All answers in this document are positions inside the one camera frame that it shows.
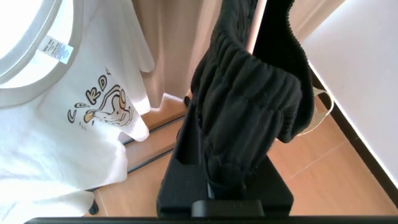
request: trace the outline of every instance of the white wall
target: white wall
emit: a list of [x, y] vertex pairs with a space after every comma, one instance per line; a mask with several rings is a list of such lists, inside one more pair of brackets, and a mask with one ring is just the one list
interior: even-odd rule
[[343, 114], [398, 186], [398, 1], [346, 0], [303, 47]]

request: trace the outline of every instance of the dark baseboard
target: dark baseboard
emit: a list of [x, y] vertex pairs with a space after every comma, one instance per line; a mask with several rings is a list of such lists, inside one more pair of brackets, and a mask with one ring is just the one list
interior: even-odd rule
[[[313, 85], [319, 89], [325, 89], [315, 74], [313, 74]], [[325, 106], [330, 106], [330, 101], [327, 96], [321, 94], [319, 95], [319, 98], [322, 100]], [[335, 105], [335, 107], [331, 111], [331, 116], [336, 121], [337, 125], [340, 127], [351, 145], [355, 148], [356, 152], [362, 158], [364, 163], [367, 165], [369, 170], [372, 172], [373, 176], [380, 183], [381, 187], [384, 189], [384, 191], [386, 191], [392, 202], [398, 208], [397, 187], [394, 185], [394, 183], [392, 183], [391, 179], [384, 172], [383, 168], [369, 152], [369, 149], [358, 137], [353, 127], [349, 124], [348, 120], [344, 117], [343, 113], [337, 105]]]

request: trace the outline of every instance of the white t-shirt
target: white t-shirt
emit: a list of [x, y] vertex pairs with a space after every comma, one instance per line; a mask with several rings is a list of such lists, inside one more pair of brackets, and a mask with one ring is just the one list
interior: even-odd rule
[[126, 178], [120, 132], [138, 141], [149, 135], [140, 70], [154, 63], [131, 1], [73, 1], [67, 44], [67, 64], [29, 85], [0, 85], [3, 221], [87, 213], [94, 196], [84, 190]]

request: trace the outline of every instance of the tile grout line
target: tile grout line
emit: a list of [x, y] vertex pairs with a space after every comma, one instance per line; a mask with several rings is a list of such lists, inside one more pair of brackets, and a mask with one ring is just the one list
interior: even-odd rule
[[96, 191], [97, 191], [97, 193], [98, 193], [99, 199], [101, 200], [102, 206], [103, 206], [103, 208], [104, 208], [104, 210], [105, 210], [105, 215], [108, 217], [108, 216], [109, 216], [109, 215], [108, 215], [108, 211], [106, 210], [106, 206], [105, 206], [104, 200], [102, 200], [101, 193], [100, 193], [99, 190], [96, 190]]
[[293, 174], [291, 177], [288, 178], [288, 180], [292, 179], [293, 177], [295, 177], [297, 174], [303, 172], [305, 169], [307, 169], [308, 167], [312, 166], [312, 164], [318, 162], [320, 159], [324, 158], [325, 156], [329, 155], [331, 152], [333, 152], [334, 150], [338, 149], [340, 146], [342, 146], [344, 143], [348, 142], [348, 140], [346, 139], [345, 141], [341, 142], [339, 145], [337, 145], [336, 147], [334, 147], [333, 149], [330, 149], [327, 153], [325, 153], [324, 155], [322, 155], [321, 157], [319, 157], [318, 159], [315, 159], [314, 161], [312, 161], [311, 163], [309, 163], [306, 167], [304, 167], [303, 169], [297, 171], [295, 174]]

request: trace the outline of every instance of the clothing label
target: clothing label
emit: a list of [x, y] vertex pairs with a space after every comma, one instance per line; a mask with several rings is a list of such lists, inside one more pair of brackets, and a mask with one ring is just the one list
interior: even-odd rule
[[46, 35], [39, 45], [39, 51], [67, 64], [72, 54], [73, 47], [55, 40], [53, 37]]

